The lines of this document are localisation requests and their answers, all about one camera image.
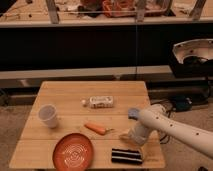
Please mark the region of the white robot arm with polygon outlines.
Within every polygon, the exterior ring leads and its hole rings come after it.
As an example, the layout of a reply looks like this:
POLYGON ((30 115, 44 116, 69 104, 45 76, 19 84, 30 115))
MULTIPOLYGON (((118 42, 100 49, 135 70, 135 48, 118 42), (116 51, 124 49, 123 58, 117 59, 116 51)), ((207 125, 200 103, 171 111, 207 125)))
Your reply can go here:
POLYGON ((166 108, 160 104, 142 109, 136 124, 119 138, 142 147, 151 133, 158 130, 213 159, 213 132, 174 121, 166 117, 165 113, 166 108))

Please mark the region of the white robot base shell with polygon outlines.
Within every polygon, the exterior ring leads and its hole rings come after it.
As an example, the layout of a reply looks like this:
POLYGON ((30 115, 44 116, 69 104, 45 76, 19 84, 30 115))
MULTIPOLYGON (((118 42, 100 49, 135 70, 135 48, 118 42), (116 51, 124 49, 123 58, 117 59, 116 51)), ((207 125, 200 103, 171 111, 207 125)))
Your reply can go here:
POLYGON ((172 52, 179 64, 190 56, 213 59, 213 39, 193 39, 173 45, 172 52))

